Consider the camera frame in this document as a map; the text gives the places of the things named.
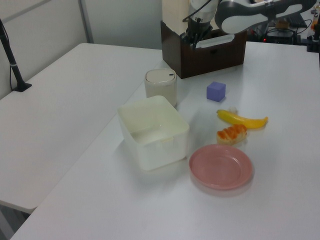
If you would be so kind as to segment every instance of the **white cylindrical container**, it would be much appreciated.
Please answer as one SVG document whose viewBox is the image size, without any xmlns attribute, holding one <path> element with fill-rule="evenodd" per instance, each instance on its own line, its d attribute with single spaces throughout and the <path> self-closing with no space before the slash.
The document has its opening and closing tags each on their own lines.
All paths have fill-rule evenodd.
<svg viewBox="0 0 320 240">
<path fill-rule="evenodd" d="M 177 104 L 177 75 L 169 68 L 153 69 L 145 74 L 145 94 L 165 97 L 172 106 Z"/>
</svg>

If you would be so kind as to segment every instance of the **plastic plate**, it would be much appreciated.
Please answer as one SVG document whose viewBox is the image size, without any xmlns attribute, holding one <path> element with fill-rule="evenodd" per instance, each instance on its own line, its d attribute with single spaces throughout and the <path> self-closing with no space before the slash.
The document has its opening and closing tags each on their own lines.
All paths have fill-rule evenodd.
<svg viewBox="0 0 320 240">
<path fill-rule="evenodd" d="M 189 167 L 203 185 L 219 190 L 245 184 L 253 171 L 252 163 L 243 151 L 222 144 L 207 145 L 195 151 Z"/>
</svg>

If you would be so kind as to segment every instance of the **wooden box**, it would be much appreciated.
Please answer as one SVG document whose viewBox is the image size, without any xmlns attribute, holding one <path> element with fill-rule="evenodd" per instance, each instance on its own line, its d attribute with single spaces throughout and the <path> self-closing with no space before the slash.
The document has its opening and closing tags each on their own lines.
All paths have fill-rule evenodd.
<svg viewBox="0 0 320 240">
<path fill-rule="evenodd" d="M 161 21 L 162 58 L 181 78 L 205 74 L 244 63 L 247 31 L 235 34 L 231 42 L 193 49 Z M 226 35 L 213 30 L 207 38 Z"/>
</svg>

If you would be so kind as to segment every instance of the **bread roll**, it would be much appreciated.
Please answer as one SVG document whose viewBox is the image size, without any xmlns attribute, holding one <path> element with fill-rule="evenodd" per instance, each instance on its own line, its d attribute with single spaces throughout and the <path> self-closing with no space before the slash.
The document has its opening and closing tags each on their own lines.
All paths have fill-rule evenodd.
<svg viewBox="0 0 320 240">
<path fill-rule="evenodd" d="M 243 124 L 234 124 L 222 131 L 216 132 L 218 144 L 234 145 L 244 140 L 247 136 L 247 128 Z"/>
</svg>

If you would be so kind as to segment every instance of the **yellow banana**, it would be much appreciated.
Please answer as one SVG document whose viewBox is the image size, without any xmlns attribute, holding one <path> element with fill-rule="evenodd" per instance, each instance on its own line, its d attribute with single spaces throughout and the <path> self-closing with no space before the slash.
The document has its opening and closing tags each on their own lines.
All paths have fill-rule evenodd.
<svg viewBox="0 0 320 240">
<path fill-rule="evenodd" d="M 245 118 L 242 116 L 239 116 L 237 114 L 234 114 L 230 111 L 219 109 L 216 111 L 218 114 L 218 117 L 221 118 L 222 120 L 230 123 L 230 124 L 243 124 L 245 125 L 248 129 L 258 129 L 266 125 L 268 121 L 268 117 L 266 116 L 265 118 L 262 119 L 251 119 L 251 118 Z"/>
</svg>

